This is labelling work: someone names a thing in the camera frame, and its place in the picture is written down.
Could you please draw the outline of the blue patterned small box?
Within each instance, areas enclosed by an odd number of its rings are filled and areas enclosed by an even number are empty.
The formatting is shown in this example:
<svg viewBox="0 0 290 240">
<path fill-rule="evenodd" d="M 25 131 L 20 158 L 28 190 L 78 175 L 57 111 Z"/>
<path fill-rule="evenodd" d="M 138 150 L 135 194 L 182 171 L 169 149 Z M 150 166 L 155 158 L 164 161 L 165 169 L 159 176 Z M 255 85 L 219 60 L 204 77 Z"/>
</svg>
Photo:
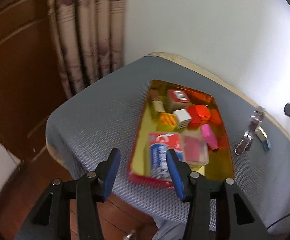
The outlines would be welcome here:
<svg viewBox="0 0 290 240">
<path fill-rule="evenodd" d="M 263 149 L 265 152 L 268 152 L 272 149 L 271 143 L 268 139 L 266 139 L 262 142 L 262 146 L 263 146 Z"/>
</svg>

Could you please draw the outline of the clear box blue label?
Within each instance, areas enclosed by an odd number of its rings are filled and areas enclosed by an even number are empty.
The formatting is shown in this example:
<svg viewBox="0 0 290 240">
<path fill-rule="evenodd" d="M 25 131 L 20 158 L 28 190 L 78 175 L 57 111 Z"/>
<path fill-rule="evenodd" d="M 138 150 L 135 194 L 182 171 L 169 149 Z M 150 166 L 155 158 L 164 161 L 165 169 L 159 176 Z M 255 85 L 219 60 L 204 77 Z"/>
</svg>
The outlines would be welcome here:
<svg viewBox="0 0 290 240">
<path fill-rule="evenodd" d="M 150 132 L 148 145 L 151 178 L 171 181 L 166 153 L 172 148 L 179 160 L 185 161 L 180 134 L 176 132 Z"/>
</svg>

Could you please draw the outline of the pink eraser block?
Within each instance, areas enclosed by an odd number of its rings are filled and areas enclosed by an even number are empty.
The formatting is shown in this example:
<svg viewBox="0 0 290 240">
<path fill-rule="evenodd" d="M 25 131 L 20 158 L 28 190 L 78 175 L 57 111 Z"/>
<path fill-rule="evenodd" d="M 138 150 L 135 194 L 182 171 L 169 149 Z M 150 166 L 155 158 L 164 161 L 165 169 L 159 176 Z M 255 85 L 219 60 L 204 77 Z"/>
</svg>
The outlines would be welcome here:
<svg viewBox="0 0 290 240">
<path fill-rule="evenodd" d="M 219 148 L 216 136 L 208 124 L 204 124 L 201 126 L 201 134 L 207 145 L 212 150 L 217 150 Z"/>
</svg>

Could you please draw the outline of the clear case red insert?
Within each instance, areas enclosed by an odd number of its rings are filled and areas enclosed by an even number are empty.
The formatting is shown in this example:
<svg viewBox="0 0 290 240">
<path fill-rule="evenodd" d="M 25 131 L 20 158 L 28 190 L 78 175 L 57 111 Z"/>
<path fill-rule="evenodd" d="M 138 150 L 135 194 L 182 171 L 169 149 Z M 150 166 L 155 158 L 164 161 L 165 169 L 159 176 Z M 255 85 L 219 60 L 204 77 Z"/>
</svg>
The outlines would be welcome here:
<svg viewBox="0 0 290 240">
<path fill-rule="evenodd" d="M 208 146 L 200 131 L 184 131 L 182 140 L 186 163 L 195 166 L 209 163 Z"/>
</svg>

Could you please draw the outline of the orange red rounded case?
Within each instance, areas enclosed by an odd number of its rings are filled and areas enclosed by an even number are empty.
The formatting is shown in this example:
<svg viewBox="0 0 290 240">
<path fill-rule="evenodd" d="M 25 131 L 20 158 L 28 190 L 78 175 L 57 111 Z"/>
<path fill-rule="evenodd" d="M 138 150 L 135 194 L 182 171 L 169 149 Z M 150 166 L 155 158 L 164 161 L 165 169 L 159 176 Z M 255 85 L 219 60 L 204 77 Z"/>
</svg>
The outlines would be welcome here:
<svg viewBox="0 0 290 240">
<path fill-rule="evenodd" d="M 205 105 L 191 105 L 187 108 L 187 112 L 191 116 L 190 126 L 199 126 L 202 122 L 208 121 L 212 114 Z"/>
</svg>

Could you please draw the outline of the yellow red striped cube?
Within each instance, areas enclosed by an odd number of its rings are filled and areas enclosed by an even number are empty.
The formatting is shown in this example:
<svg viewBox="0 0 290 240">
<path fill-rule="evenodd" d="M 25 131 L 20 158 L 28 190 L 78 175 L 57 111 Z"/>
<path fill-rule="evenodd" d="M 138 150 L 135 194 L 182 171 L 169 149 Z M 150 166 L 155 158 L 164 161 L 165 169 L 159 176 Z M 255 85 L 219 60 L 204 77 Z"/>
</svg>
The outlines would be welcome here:
<svg viewBox="0 0 290 240">
<path fill-rule="evenodd" d="M 161 113 L 157 124 L 157 130 L 160 132 L 173 132 L 176 129 L 176 117 L 170 113 Z"/>
</svg>

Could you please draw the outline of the red toffee tin box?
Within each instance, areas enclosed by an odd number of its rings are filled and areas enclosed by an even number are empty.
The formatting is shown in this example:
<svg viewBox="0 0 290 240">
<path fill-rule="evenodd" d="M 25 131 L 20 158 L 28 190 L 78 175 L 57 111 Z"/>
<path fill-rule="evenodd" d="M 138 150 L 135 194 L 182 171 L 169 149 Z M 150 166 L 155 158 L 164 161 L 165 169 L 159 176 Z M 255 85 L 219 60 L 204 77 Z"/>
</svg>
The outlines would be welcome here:
<svg viewBox="0 0 290 240">
<path fill-rule="evenodd" d="M 166 152 L 209 180 L 234 178 L 222 117 L 214 98 L 192 88 L 152 80 L 129 163 L 129 181 L 171 188 Z"/>
</svg>

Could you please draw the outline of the white zigzag cube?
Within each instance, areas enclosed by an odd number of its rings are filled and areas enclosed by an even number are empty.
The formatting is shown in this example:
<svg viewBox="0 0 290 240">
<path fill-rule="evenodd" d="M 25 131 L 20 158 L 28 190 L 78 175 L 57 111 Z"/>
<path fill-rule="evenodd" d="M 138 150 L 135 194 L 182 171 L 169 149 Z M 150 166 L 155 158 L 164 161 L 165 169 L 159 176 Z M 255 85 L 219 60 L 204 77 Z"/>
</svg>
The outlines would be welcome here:
<svg viewBox="0 0 290 240">
<path fill-rule="evenodd" d="M 177 129 L 186 128 L 192 120 L 191 115 L 187 112 L 186 109 L 175 110 L 173 111 L 173 114 L 176 117 Z"/>
</svg>

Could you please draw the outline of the red barcode carton box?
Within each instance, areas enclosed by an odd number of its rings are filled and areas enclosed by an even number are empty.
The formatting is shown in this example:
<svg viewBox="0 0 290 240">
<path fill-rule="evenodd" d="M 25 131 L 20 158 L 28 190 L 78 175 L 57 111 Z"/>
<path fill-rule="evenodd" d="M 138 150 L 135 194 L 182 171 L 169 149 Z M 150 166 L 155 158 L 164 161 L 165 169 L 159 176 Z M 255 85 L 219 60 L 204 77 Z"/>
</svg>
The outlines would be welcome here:
<svg viewBox="0 0 290 240">
<path fill-rule="evenodd" d="M 169 113 L 179 109 L 186 109 L 190 105 L 190 100 L 185 91 L 168 89 L 166 93 L 166 110 Z"/>
</svg>

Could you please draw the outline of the grey honeycomb mat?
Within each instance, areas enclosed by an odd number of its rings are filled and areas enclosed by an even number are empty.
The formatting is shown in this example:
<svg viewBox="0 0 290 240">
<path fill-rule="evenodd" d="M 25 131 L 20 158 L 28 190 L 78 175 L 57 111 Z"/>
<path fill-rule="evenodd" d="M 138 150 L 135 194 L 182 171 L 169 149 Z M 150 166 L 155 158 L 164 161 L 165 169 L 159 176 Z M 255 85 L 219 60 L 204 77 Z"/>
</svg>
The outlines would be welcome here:
<svg viewBox="0 0 290 240">
<path fill-rule="evenodd" d="M 103 77 L 58 107 L 48 118 L 47 143 L 57 151 L 75 179 L 93 170 L 116 147 L 121 164 L 113 192 L 128 204 L 160 219 L 184 223 L 189 205 L 173 190 L 128 182 L 128 162 L 136 139 L 146 93 L 152 80 L 162 80 L 210 94 L 220 110 L 231 148 L 235 148 L 257 108 L 203 69 L 184 59 L 145 56 Z M 235 182 L 271 234 L 290 232 L 290 139 L 269 117 L 261 124 L 271 150 L 259 140 L 233 155 Z"/>
</svg>

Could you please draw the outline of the wooden door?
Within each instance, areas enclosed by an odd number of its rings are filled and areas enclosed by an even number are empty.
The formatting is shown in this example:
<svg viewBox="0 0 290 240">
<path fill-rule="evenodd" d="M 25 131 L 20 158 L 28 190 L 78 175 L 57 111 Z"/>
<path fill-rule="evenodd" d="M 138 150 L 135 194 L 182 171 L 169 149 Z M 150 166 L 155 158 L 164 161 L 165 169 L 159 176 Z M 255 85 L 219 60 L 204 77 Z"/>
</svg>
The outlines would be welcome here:
<svg viewBox="0 0 290 240">
<path fill-rule="evenodd" d="M 23 162 L 45 146 L 63 102 L 47 0 L 0 1 L 0 143 Z"/>
</svg>

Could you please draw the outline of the gold table edge cloth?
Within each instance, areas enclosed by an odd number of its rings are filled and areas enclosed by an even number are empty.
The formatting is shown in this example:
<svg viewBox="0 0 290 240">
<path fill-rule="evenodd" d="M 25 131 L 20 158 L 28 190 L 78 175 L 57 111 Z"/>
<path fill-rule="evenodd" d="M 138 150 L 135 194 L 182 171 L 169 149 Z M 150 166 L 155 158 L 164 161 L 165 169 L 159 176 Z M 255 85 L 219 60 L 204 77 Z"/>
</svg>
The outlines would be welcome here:
<svg viewBox="0 0 290 240">
<path fill-rule="evenodd" d="M 148 54 L 148 56 L 152 56 L 152 57 L 160 57 L 163 58 L 165 60 L 171 61 L 173 63 L 176 63 L 184 68 L 190 69 L 212 81 L 214 81 L 215 83 L 217 83 L 218 85 L 221 85 L 222 87 L 226 88 L 227 90 L 231 91 L 233 94 L 237 95 L 238 97 L 242 98 L 243 100 L 245 100 L 246 102 L 248 102 L 250 105 L 252 105 L 254 108 L 260 108 L 260 106 L 253 101 L 251 98 L 249 98 L 248 96 L 246 96 L 243 92 L 241 92 L 240 90 L 234 88 L 233 86 L 231 86 L 230 84 L 228 84 L 227 82 L 223 81 L 220 77 L 218 77 L 217 75 L 209 72 L 208 70 L 188 61 L 187 59 L 184 59 L 178 55 L 174 55 L 174 54 L 170 54 L 170 53 L 164 53 L 164 52 L 154 52 L 154 53 L 150 53 Z M 272 124 L 274 124 L 274 126 L 276 126 L 284 135 L 285 137 L 289 140 L 290 142 L 290 134 L 288 133 L 288 131 L 272 116 L 270 115 L 267 111 L 265 111 L 265 117 L 272 122 Z"/>
</svg>

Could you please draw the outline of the beige patterned curtain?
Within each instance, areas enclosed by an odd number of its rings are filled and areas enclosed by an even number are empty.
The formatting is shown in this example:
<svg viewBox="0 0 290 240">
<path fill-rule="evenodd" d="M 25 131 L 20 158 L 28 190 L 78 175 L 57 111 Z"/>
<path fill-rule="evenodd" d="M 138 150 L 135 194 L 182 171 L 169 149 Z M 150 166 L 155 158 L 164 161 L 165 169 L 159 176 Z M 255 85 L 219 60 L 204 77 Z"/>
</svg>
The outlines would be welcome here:
<svg viewBox="0 0 290 240">
<path fill-rule="evenodd" d="M 66 97 L 123 66 L 125 0 L 47 0 Z"/>
</svg>

